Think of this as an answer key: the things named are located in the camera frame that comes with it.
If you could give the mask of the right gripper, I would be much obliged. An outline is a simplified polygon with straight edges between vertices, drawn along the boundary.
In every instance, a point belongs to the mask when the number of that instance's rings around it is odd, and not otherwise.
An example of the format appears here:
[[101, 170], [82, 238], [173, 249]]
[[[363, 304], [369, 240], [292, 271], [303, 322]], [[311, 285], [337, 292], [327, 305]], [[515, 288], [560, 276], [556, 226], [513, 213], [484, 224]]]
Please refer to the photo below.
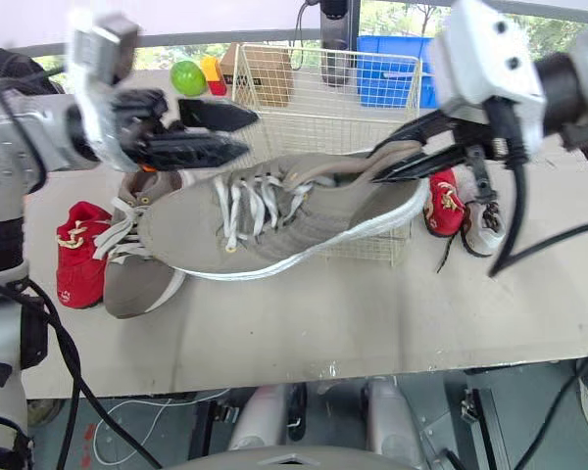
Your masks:
[[378, 143], [373, 153], [413, 153], [427, 141], [446, 131], [452, 131], [455, 144], [433, 154], [417, 153], [380, 170], [373, 183], [396, 183], [426, 178], [457, 165], [470, 165], [478, 159], [499, 161], [495, 154], [494, 137], [488, 124], [448, 117], [437, 110], [411, 120]]

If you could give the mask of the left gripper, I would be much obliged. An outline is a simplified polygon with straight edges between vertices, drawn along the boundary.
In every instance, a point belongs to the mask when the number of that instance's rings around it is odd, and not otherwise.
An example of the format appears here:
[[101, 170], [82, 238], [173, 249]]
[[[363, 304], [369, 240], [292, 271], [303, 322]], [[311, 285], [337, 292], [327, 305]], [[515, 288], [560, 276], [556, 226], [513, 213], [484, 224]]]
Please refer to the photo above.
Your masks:
[[169, 106], [158, 88], [125, 89], [113, 102], [123, 152], [146, 171], [202, 169], [227, 165], [249, 147], [217, 133], [186, 133], [186, 127], [235, 132], [259, 116], [229, 100], [178, 99], [180, 119], [163, 123]]

